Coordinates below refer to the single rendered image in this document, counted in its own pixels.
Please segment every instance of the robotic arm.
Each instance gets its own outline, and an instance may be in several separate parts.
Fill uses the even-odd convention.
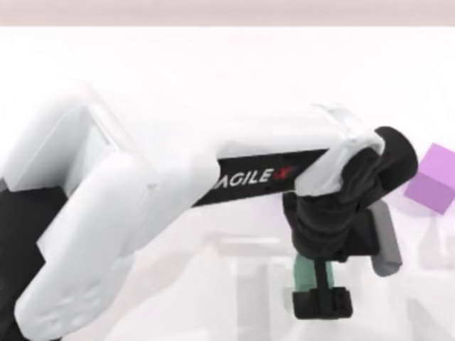
[[[370,255],[379,274],[397,270],[387,208],[374,204],[417,171],[401,133],[359,128],[339,108],[298,122],[217,118],[210,131],[166,110],[81,85],[37,114],[2,175],[0,340],[57,340],[95,320],[134,252],[200,205],[284,193],[294,246],[317,277],[294,293],[298,318],[352,313],[327,261]]]

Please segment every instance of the purple block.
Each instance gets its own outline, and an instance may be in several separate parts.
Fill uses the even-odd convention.
[[[433,144],[405,195],[443,215],[455,200],[455,153]]]

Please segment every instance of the table surface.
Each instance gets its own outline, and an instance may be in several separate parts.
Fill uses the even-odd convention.
[[[420,156],[433,142],[455,151],[450,28],[5,28],[0,75],[0,155],[67,76],[224,117],[341,102],[405,132]],[[403,192],[386,199],[401,272],[378,278],[369,259],[334,266],[350,320],[293,318],[295,254],[272,195],[188,211],[137,254],[115,304],[65,341],[455,340],[455,205],[438,216]]]

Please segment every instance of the white plastic casing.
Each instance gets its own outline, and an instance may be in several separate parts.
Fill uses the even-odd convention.
[[[214,186],[219,158],[330,148],[296,179],[298,194],[321,195],[339,190],[344,164],[367,146],[382,153],[384,141],[341,108],[315,106],[298,121],[229,120],[86,84],[62,88],[3,174],[12,191],[61,186],[68,196],[38,241],[45,265],[16,302],[21,332],[52,340],[101,314],[134,252]]]

